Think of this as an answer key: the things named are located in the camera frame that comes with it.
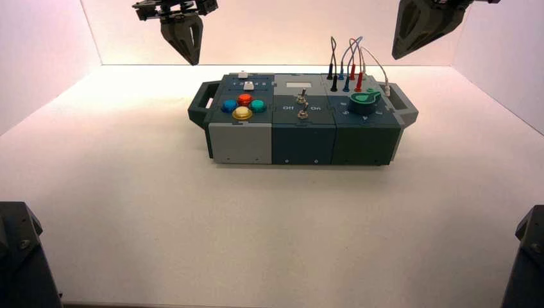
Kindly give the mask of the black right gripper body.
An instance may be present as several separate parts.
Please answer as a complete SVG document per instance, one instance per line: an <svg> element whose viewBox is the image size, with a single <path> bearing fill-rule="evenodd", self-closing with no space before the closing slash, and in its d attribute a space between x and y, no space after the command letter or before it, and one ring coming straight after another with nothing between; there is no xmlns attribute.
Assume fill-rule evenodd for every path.
<svg viewBox="0 0 544 308"><path fill-rule="evenodd" d="M483 2L488 4L498 4L500 0L432 0L431 3L435 6L449 7L454 9L466 9L474 2Z"/></svg>

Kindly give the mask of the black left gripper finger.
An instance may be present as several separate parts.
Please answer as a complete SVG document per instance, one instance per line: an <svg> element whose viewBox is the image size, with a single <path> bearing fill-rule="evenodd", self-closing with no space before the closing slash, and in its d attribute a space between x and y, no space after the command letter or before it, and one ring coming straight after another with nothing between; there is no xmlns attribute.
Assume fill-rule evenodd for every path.
<svg viewBox="0 0 544 308"><path fill-rule="evenodd" d="M163 19L160 30L164 39L188 62L191 62L191 51L187 45L185 32L188 30L182 19Z"/></svg>
<svg viewBox="0 0 544 308"><path fill-rule="evenodd" d="M201 41L203 34L203 22L197 15L188 20L188 45L191 65L198 65L201 53Z"/></svg>

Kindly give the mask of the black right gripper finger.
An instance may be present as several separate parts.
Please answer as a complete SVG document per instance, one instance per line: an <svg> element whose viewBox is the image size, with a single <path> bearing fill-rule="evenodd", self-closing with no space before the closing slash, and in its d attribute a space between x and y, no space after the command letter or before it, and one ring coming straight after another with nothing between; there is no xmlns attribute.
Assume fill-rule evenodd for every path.
<svg viewBox="0 0 544 308"><path fill-rule="evenodd" d="M414 50L454 31L463 21L468 4L417 4Z"/></svg>
<svg viewBox="0 0 544 308"><path fill-rule="evenodd" d="M427 37L427 2L400 1L392 56L399 60L423 46Z"/></svg>

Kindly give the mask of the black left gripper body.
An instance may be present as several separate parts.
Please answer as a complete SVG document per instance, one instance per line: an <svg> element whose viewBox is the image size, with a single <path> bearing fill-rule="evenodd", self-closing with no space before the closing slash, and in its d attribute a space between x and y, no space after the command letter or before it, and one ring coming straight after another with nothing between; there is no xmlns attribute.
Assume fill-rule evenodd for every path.
<svg viewBox="0 0 544 308"><path fill-rule="evenodd" d="M141 21L148 19L182 19L192 16L206 16L217 10L219 5L216 0L196 1L138 1L132 5Z"/></svg>

